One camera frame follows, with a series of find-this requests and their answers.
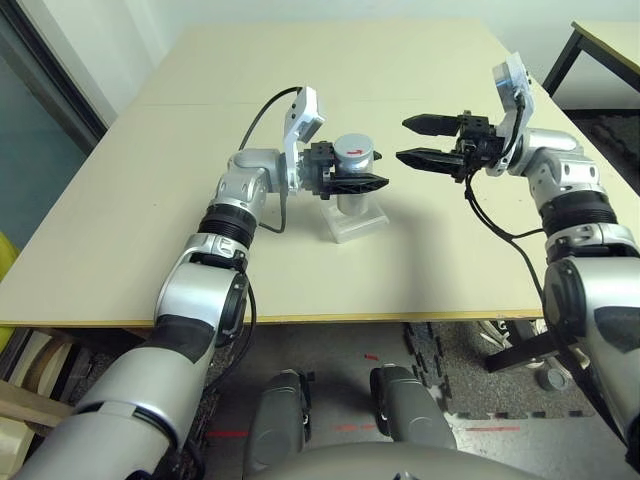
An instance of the beige table top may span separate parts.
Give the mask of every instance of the beige table top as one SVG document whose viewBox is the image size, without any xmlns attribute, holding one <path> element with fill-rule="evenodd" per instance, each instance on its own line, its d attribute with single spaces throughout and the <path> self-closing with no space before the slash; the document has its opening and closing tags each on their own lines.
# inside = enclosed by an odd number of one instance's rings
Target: beige table top
<svg viewBox="0 0 640 480">
<path fill-rule="evenodd" d="M 189 31 L 118 118 L 0 284 L 0 323 L 148 326 L 158 290 L 195 230 L 228 157 L 276 91 L 311 85 L 328 117 L 316 140 L 370 135 L 390 178 L 377 198 L 391 224 L 337 245 L 317 197 L 289 199 L 283 235 L 258 229 L 249 275 L 261 322 L 540 315 L 519 255 L 468 209 L 452 179 L 394 153 L 449 148 L 401 126 L 423 112 L 503 116 L 491 68 L 507 51 L 472 20 L 206 26 Z M 575 135 L 600 166 L 619 221 L 640 238 L 633 191 L 534 83 L 531 126 Z M 253 146 L 281 147 L 288 102 Z M 526 180 L 481 175 L 495 221 L 540 225 Z M 271 198 L 263 219 L 278 221 Z M 540 275 L 544 238 L 521 242 Z"/>
<path fill-rule="evenodd" d="M 640 22 L 576 20 L 571 26 L 640 75 Z"/>
</svg>

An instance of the white wall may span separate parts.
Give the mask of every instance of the white wall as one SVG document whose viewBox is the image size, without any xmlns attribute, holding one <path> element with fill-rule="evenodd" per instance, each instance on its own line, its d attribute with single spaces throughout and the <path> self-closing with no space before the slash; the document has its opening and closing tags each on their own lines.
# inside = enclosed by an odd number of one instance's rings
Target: white wall
<svg viewBox="0 0 640 480">
<path fill-rule="evenodd" d="M 185 27 L 213 22 L 478 17 L 544 80 L 582 20 L 640 21 L 640 1 L 615 0 L 21 0 L 108 123 Z M 554 99 L 563 108 L 640 108 L 640 96 L 581 55 Z"/>
</svg>

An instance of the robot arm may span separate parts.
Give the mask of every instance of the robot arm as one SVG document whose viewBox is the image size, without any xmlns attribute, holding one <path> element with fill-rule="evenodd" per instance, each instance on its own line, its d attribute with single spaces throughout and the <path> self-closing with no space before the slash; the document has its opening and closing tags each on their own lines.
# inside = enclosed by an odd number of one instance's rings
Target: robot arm
<svg viewBox="0 0 640 480">
<path fill-rule="evenodd" d="M 249 248 L 267 193 L 306 188 L 329 198 L 388 183 L 345 174 L 329 142 L 299 153 L 297 142 L 308 142 L 323 122 L 316 92 L 302 88 L 287 112 L 284 154 L 244 149 L 231 157 L 162 286 L 149 339 L 111 365 L 15 478 L 166 478 L 187 441 L 215 348 L 242 330 Z"/>
<path fill-rule="evenodd" d="M 572 136 L 527 129 L 533 112 L 526 71 L 517 54 L 494 69 L 505 119 L 418 115 L 403 122 L 425 135 L 456 135 L 449 153 L 417 148 L 397 153 L 405 164 L 451 175 L 467 184 L 485 169 L 526 177 L 547 241 L 542 295 L 545 321 L 560 358 L 605 421 L 629 447 L 640 449 L 640 249 L 618 224 L 598 166 Z M 569 346 L 590 358 L 582 369 Z"/>
</svg>

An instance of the red mark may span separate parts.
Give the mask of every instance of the red mark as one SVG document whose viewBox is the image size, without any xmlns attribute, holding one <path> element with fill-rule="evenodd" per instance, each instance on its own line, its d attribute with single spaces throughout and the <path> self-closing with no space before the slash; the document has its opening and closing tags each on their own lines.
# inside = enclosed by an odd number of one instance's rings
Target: red mark
<svg viewBox="0 0 640 480">
<path fill-rule="evenodd" d="M 467 432 L 519 432 L 520 427 L 471 427 Z"/>
<path fill-rule="evenodd" d="M 345 423 L 344 425 L 336 425 L 334 427 L 334 430 L 336 432 L 355 432 L 358 429 L 357 425 L 351 425 L 348 423 Z"/>
<path fill-rule="evenodd" d="M 207 438 L 243 438 L 249 435 L 246 430 L 213 430 L 207 432 L 205 437 Z"/>
</svg>

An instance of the yellow object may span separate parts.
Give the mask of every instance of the yellow object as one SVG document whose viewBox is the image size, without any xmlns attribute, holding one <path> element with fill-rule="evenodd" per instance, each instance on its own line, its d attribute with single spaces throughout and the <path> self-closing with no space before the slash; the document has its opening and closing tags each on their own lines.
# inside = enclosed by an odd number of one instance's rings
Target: yellow object
<svg viewBox="0 0 640 480">
<path fill-rule="evenodd" d="M 0 232 L 0 281 L 9 271 L 13 262 L 18 257 L 18 249 L 14 247 L 4 233 Z M 0 352 L 7 346 L 13 328 L 0 327 Z"/>
</svg>

